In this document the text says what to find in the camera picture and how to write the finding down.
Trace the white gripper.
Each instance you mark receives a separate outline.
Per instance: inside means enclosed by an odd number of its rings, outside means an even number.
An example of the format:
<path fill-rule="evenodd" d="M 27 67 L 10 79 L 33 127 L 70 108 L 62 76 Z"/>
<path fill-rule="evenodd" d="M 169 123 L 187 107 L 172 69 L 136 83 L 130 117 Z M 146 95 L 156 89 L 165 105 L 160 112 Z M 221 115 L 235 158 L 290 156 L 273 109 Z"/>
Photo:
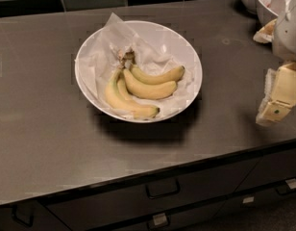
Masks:
<path fill-rule="evenodd" d="M 286 62 L 265 76 L 264 98 L 256 123 L 269 126 L 282 121 L 296 105 L 296 0 L 290 0 L 274 26 L 273 54 Z"/>

